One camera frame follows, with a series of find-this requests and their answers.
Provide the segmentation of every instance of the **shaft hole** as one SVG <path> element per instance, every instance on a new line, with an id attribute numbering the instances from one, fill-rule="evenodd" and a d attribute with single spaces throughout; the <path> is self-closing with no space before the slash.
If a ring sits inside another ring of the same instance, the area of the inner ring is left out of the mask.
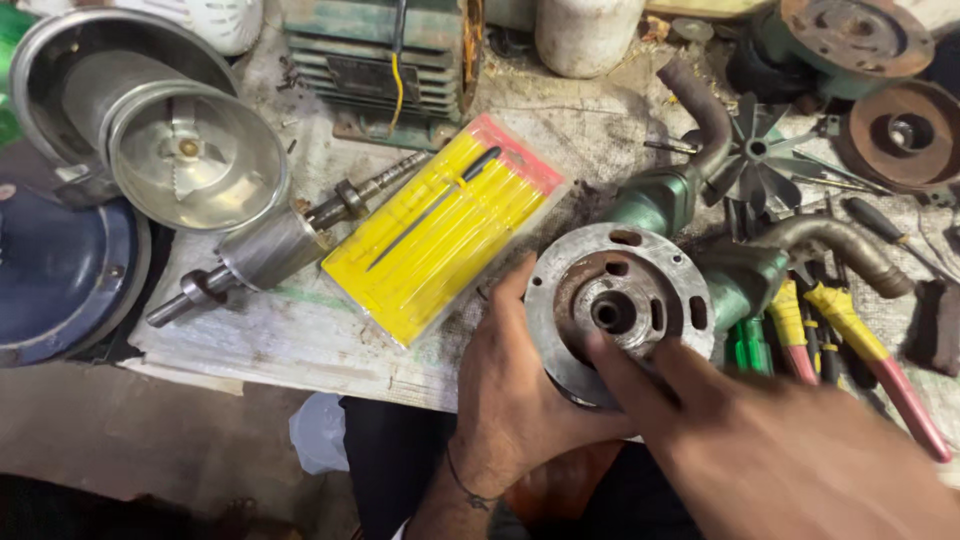
<path id="1" fill-rule="evenodd" d="M 851 21 L 844 30 L 851 36 L 866 37 L 874 33 L 874 25 L 865 20 L 855 20 Z"/>
<path id="2" fill-rule="evenodd" d="M 752 142 L 750 143 L 750 151 L 753 152 L 755 156 L 763 156 L 767 153 L 767 145 L 760 141 Z"/>
<path id="3" fill-rule="evenodd" d="M 707 302 L 702 296 L 690 297 L 690 324 L 697 330 L 707 329 Z"/>
<path id="4" fill-rule="evenodd" d="M 610 233 L 610 241 L 614 244 L 636 247 L 643 241 L 643 236 L 633 231 L 613 231 Z"/>
<path id="5" fill-rule="evenodd" d="M 630 266 L 628 266 L 626 262 L 615 261 L 608 262 L 605 268 L 607 269 L 608 274 L 613 274 L 615 276 L 626 276 Z"/>
<path id="6" fill-rule="evenodd" d="M 663 330 L 663 303 L 657 298 L 650 301 L 650 326 L 655 331 Z"/>
<path id="7" fill-rule="evenodd" d="M 923 150 L 933 143 L 933 124 L 913 112 L 901 114 L 890 123 L 890 138 L 904 150 Z"/>
<path id="8" fill-rule="evenodd" d="M 597 296 L 590 307 L 593 324 L 610 334 L 629 331 L 636 323 L 636 307 L 626 294 L 609 290 Z"/>

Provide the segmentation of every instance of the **right hand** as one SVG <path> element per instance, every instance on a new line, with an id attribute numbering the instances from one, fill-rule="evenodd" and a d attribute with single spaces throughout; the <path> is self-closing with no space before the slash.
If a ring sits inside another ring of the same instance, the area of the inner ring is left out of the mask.
<path id="1" fill-rule="evenodd" d="M 960 506 L 916 443 L 846 392 L 747 385 L 679 339 L 653 362 L 668 400 L 602 332 L 590 360 L 706 538 L 956 538 Z"/>

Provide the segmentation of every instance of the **left hand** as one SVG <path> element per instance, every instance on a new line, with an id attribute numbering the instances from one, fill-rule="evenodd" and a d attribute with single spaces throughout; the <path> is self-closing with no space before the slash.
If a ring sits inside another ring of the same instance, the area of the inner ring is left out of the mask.
<path id="1" fill-rule="evenodd" d="M 493 289 L 460 365 L 450 457 L 464 486 L 481 497 L 499 496 L 556 455 L 636 434 L 625 414 L 575 405 L 543 371 L 520 300 L 536 263 L 531 253 Z"/>

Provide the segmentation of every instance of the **floor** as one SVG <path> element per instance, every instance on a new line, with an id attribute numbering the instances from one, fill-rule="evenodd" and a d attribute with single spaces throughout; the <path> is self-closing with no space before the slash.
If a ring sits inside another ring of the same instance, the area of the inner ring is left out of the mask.
<path id="1" fill-rule="evenodd" d="M 211 517 L 253 498 L 308 537 L 349 538 L 349 476 L 310 477 L 290 443 L 310 392 L 247 383 L 244 394 L 109 366 L 0 370 L 0 471 L 121 500 L 149 493 Z"/>

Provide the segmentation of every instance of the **red handle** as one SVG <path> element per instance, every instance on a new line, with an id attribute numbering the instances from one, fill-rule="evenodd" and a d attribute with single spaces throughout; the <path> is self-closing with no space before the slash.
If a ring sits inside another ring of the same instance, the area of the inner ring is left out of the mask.
<path id="1" fill-rule="evenodd" d="M 938 463 L 949 463 L 953 454 L 950 453 L 947 442 L 930 419 L 917 393 L 914 392 L 913 384 L 910 384 L 910 380 L 903 374 L 893 357 L 887 356 L 880 361 L 868 360 L 866 363 L 876 375 L 876 380 L 890 396 L 890 401 L 894 403 L 894 407 L 897 408 L 897 412 L 900 413 L 913 438 Z"/>
<path id="2" fill-rule="evenodd" d="M 789 345 L 783 348 L 783 355 L 790 364 L 790 371 L 803 384 L 816 386 L 820 384 L 820 378 L 810 363 L 810 354 L 806 351 L 806 345 Z"/>

